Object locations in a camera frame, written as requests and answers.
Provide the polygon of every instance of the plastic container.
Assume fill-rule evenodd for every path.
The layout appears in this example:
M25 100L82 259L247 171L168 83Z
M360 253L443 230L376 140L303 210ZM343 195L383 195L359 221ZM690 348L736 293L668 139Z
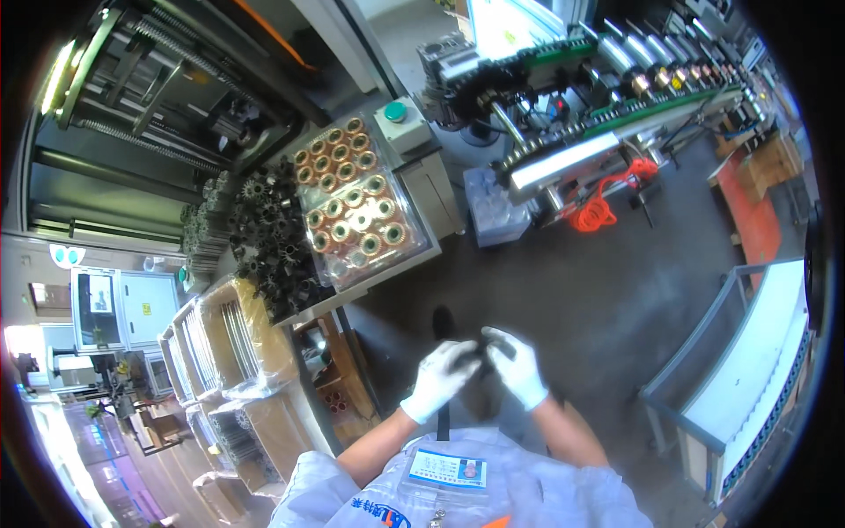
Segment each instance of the plastic container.
M368 134L373 129L369 118L361 114L343 117L293 156L297 193L320 282L337 291L426 246L404 189ZM326 152L339 150L339 155L326 161Z
M480 248L518 240L531 224L528 204L512 205L492 169L464 171L464 189Z

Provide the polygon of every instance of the window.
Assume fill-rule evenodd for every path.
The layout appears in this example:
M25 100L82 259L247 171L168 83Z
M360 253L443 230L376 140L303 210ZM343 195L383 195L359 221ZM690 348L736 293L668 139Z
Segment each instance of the window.
M30 297L38 317L70 317L70 284L31 282Z

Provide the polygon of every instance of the concrete floor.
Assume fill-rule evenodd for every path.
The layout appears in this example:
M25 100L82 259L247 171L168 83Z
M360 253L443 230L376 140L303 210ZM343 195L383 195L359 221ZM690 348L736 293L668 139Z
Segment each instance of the concrete floor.
M454 19L427 0L371 24L409 91L424 81L416 45L456 29ZM436 134L453 182L502 148L476 149L455 133ZM651 429L635 397L697 325L720 288L720 275L744 263L730 242L729 215L706 183L719 164L709 140L691 144L679 162L677 170L662 170L663 192L649 203L654 229L624 193L608 200L618 223L595 233L558 224L479 249L470 228L440 241L442 256L347 306L381 405L395 409L413 383L419 360L435 346L432 311L444 304L465 338L491 324L533 341L550 388L590 423L655 526L709 522L716 512L684 482L677 453L661 459L651 447ZM455 194L464 204L458 187ZM772 197L777 210L788 211L785 193ZM800 230L788 215L781 217L787 219L779 256L801 254Z

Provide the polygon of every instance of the gear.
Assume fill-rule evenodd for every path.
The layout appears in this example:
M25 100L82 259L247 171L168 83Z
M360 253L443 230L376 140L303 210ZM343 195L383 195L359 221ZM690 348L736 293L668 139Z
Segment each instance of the gear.
M264 196L267 192L267 187L258 180L250 179L243 184L243 197L248 200L257 200Z

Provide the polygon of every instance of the hand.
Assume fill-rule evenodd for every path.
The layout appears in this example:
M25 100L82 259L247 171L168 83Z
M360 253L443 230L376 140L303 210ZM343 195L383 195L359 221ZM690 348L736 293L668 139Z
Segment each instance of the hand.
M470 362L454 372L450 370L459 356L474 351L477 346L475 341L444 341L434 352L425 356L417 371L413 394L399 404L405 414L422 425L458 394L466 381L481 367L481 361Z
M490 340L487 355L499 371L504 385L522 402L526 411L540 405L548 395L548 389L542 384L537 371L534 349L499 329L485 326L481 333ZM504 354L505 350L513 353L513 360Z

